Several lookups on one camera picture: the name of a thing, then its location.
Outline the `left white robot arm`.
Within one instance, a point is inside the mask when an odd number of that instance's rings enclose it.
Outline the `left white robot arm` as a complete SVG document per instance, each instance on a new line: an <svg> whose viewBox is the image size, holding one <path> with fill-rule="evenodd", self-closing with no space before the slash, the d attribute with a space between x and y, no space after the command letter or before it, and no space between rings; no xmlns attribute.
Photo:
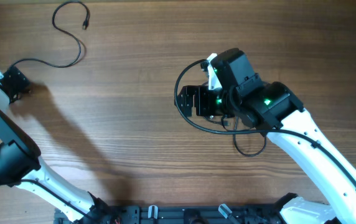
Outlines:
<svg viewBox="0 0 356 224"><path fill-rule="evenodd" d="M104 201L51 169L32 138L5 114L28 85L28 79L16 67L0 72L0 186L36 194L72 223L118 223L119 216Z"/></svg>

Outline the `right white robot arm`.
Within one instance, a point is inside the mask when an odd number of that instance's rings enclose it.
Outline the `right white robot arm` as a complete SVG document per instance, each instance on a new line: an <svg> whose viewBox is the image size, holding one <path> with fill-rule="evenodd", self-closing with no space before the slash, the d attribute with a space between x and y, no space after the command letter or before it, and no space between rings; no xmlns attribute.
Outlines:
<svg viewBox="0 0 356 224"><path fill-rule="evenodd" d="M192 115L234 118L236 137L260 134L288 154L326 198L326 203L289 193L271 207L266 223L356 223L356 169L326 138L302 101L281 82L264 82L240 49L197 61L204 85L174 87L174 103L185 121Z"/></svg>

